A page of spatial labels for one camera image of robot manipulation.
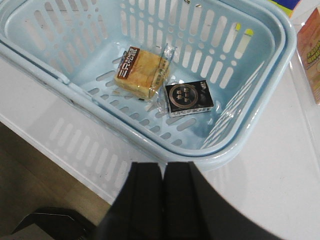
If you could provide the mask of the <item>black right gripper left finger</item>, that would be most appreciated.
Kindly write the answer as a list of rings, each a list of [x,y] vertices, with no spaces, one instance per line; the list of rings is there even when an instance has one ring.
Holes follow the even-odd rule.
[[[161,240],[163,188],[159,165],[133,162],[122,189],[98,225],[95,240]]]

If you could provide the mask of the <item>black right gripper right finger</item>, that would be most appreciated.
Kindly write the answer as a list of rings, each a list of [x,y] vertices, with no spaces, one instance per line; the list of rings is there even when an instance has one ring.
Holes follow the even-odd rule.
[[[170,162],[164,172],[166,240],[277,240],[229,204],[193,162]]]

